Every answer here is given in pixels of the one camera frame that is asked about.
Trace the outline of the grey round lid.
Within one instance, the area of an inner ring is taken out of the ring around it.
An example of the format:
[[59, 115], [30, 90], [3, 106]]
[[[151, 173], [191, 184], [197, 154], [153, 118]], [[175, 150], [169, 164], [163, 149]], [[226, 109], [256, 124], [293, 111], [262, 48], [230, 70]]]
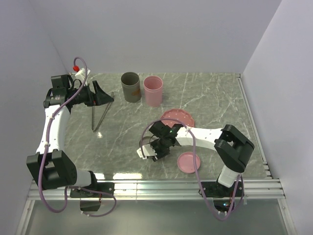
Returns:
[[155, 139], [155, 136], [144, 136], [142, 140], [139, 141], [139, 146], [150, 145]]

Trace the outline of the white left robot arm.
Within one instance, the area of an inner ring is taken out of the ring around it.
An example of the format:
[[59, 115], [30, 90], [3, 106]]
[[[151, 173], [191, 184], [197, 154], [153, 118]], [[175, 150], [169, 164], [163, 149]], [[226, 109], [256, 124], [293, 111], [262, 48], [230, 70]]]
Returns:
[[74, 87], [74, 80], [64, 74], [51, 77], [52, 88], [44, 100], [45, 126], [42, 140], [34, 155], [28, 156], [26, 165], [42, 190], [66, 186], [82, 187], [82, 192], [93, 197], [99, 191], [99, 184], [92, 171], [78, 170], [64, 152], [66, 126], [74, 105], [88, 107], [111, 104], [114, 98], [105, 93], [97, 81], [94, 91], [89, 86], [82, 90]]

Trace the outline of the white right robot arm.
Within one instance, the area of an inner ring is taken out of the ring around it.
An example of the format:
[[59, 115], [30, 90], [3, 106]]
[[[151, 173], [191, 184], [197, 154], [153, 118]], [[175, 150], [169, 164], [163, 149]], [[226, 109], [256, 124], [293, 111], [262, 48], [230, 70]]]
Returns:
[[216, 191], [222, 196], [232, 192], [234, 182], [245, 171], [255, 148], [243, 133], [230, 124], [218, 129], [203, 129], [187, 126], [181, 121], [169, 127], [163, 120], [158, 120], [149, 124], [146, 130], [157, 139], [145, 145], [140, 141], [137, 153], [143, 159], [151, 157], [156, 162], [169, 155], [170, 147], [174, 146], [216, 151], [224, 164], [216, 183]]

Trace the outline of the metal tongs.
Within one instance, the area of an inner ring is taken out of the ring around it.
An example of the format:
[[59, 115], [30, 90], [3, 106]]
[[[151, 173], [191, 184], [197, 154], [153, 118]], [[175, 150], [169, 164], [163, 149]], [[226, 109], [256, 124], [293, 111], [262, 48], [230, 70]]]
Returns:
[[108, 103], [106, 105], [106, 108], [105, 108], [104, 112], [102, 113], [102, 115], [101, 115], [101, 117], [100, 117], [100, 119], [99, 119], [99, 121], [98, 121], [98, 123], [96, 125], [95, 125], [95, 107], [92, 106], [92, 110], [91, 110], [91, 130], [92, 130], [93, 133], [95, 133], [99, 129], [99, 127], [100, 127], [102, 121], [104, 120], [108, 110], [110, 109], [111, 105], [112, 105], [112, 102], [110, 102], [110, 103]]

